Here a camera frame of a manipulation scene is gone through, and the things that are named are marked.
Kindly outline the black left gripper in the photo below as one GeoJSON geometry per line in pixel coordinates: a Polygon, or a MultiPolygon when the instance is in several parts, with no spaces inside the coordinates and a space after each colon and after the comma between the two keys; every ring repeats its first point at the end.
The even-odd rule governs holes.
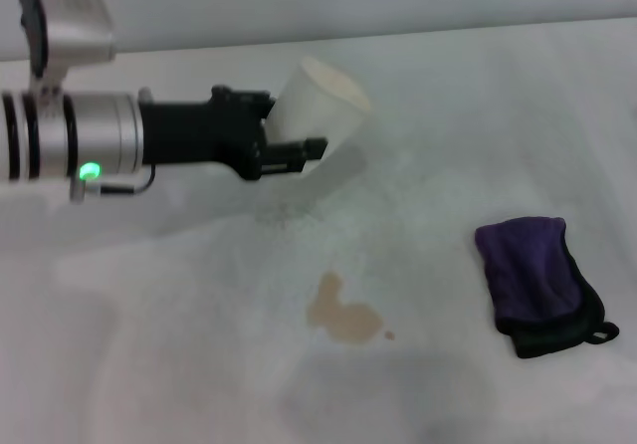
{"type": "Polygon", "coordinates": [[[144,165],[220,163],[242,179],[301,173],[320,161],[324,137],[267,143],[263,120],[274,105],[267,92],[215,86],[206,102],[140,102],[144,165]]]}

